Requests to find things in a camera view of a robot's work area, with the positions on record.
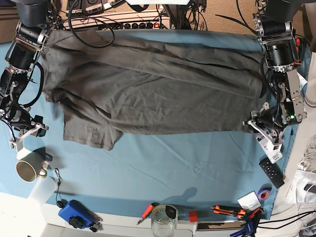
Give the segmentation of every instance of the orange screwdriver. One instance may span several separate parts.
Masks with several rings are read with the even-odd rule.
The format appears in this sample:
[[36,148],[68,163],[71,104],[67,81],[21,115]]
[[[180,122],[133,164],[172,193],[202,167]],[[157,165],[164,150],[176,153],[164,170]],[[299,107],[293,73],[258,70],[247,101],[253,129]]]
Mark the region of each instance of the orange screwdriver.
[[142,223],[142,221],[149,215],[149,213],[151,213],[151,211],[153,210],[153,208],[154,208],[155,206],[158,206],[158,205],[159,205],[159,203],[157,203],[157,202],[154,202],[154,203],[150,204],[150,205],[147,207],[146,211],[143,213],[142,217],[141,217],[141,218],[139,219],[139,221],[137,222],[137,225],[139,225],[140,223]]

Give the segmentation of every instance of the gray cloth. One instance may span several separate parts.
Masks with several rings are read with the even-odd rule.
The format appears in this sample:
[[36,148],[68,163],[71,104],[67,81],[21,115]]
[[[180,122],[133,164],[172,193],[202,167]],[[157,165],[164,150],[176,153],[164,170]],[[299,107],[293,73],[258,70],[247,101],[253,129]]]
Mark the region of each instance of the gray cloth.
[[[110,39],[95,31],[93,45]],[[102,49],[54,31],[42,54],[44,93],[62,105],[64,139],[110,150],[123,132],[250,132],[262,106],[261,52],[115,39]]]

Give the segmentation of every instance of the blue tablecloth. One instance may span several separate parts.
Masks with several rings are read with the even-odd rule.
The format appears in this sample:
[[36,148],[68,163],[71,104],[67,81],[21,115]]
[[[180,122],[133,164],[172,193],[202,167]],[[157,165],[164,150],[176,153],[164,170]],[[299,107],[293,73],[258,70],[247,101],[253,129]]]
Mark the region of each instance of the blue tablecloth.
[[[260,51],[255,38],[213,32],[193,31],[116,31],[117,37],[134,40],[160,40],[194,43],[232,49]],[[0,68],[8,44],[0,45]],[[36,71],[34,81],[39,81]],[[31,101],[38,85],[29,84],[21,101]],[[76,199],[95,212],[139,217],[151,202],[170,203],[179,208],[180,219],[188,212],[199,211],[200,220],[223,220],[213,214],[213,205],[236,205],[237,199],[263,185],[271,185],[258,163],[265,154],[252,134],[209,132],[180,135],[124,134],[112,151],[95,149],[63,141],[63,113],[58,104],[45,102],[43,95],[32,106],[31,115],[44,116],[50,127],[45,137],[29,137],[24,146],[49,154],[48,174],[58,168],[63,178],[61,198]],[[22,181],[15,171],[16,152],[9,149],[10,133],[0,127],[0,192],[27,197],[34,184]],[[283,158],[278,161],[285,170],[294,142],[296,127],[284,135]],[[264,202],[264,217],[269,219],[277,191]],[[55,204],[55,195],[48,203]]]

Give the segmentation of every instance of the white mug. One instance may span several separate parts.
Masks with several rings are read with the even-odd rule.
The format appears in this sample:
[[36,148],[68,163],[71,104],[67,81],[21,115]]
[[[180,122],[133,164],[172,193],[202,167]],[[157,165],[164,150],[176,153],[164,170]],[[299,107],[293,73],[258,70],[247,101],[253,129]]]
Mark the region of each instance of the white mug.
[[47,171],[43,169],[44,160],[40,154],[32,152],[20,159],[15,166],[18,175],[28,183],[32,183],[37,177],[45,178]]

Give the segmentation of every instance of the purple tape roll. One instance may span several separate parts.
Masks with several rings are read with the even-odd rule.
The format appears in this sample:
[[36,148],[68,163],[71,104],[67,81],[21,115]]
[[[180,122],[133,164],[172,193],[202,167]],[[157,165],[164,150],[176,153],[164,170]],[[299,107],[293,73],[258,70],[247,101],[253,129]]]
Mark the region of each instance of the purple tape roll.
[[269,196],[270,190],[268,190],[267,188],[260,189],[257,195],[259,201],[266,200]]

